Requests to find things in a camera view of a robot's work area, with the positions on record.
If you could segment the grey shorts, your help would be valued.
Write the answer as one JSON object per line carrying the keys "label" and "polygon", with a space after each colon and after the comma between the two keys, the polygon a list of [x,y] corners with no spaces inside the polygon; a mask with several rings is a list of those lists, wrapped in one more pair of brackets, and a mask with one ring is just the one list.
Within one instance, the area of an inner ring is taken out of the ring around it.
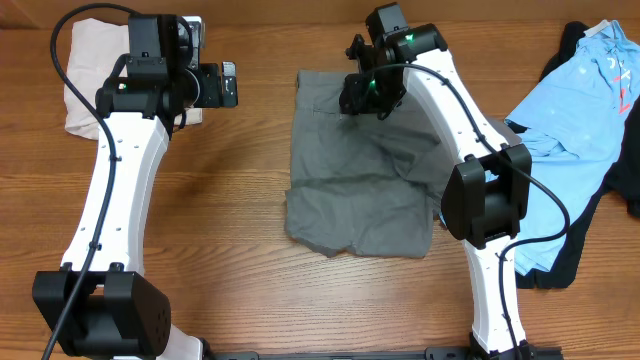
{"label": "grey shorts", "polygon": [[345,76],[301,70],[291,143],[287,235],[327,257],[424,257],[451,174],[412,95],[388,118],[341,113]]}

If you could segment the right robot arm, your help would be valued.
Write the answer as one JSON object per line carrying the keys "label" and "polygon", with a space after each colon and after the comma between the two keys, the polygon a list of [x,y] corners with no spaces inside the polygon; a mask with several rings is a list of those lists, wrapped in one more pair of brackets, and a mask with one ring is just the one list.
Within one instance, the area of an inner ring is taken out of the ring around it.
{"label": "right robot arm", "polygon": [[410,27],[397,3],[366,18],[346,56],[358,71],[345,78],[340,109],[386,119],[409,95],[426,113],[450,175],[441,216],[467,257],[474,320],[470,359],[533,359],[520,322],[513,244],[527,211],[531,157],[483,116],[462,83],[448,44],[433,24]]}

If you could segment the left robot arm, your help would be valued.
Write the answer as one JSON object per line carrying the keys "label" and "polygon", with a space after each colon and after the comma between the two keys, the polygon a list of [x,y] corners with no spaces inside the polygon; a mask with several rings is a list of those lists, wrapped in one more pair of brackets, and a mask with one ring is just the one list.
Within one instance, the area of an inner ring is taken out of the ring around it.
{"label": "left robot arm", "polygon": [[211,357],[209,344],[171,319],[168,297],[144,276],[144,232],[154,179],[191,109],[238,103],[233,63],[204,64],[198,16],[131,12],[129,49],[87,109],[98,148],[76,233],[32,297],[50,328],[46,351],[91,359]]}

